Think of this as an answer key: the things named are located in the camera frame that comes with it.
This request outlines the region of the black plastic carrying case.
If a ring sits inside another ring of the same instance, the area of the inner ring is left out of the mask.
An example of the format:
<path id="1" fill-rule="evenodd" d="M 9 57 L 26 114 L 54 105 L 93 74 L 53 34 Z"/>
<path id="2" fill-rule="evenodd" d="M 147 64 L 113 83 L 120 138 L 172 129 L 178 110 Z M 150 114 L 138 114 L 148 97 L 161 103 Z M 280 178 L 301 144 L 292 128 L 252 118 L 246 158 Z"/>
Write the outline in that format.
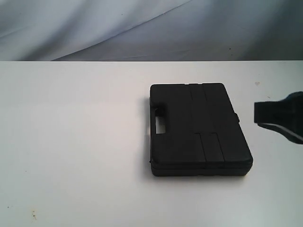
<path id="1" fill-rule="evenodd" d="M 222 83 L 150 87 L 154 176 L 243 176 L 253 157 Z"/>

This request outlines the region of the white backdrop sheet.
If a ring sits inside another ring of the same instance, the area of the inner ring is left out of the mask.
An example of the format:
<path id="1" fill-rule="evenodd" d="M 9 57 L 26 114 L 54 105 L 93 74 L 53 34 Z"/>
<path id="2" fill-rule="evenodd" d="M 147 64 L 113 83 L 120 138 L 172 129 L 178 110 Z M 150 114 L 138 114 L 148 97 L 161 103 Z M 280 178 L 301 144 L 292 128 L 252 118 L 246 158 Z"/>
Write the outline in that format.
<path id="1" fill-rule="evenodd" d="M 303 58 L 300 0 L 3 0 L 2 61 Z"/>

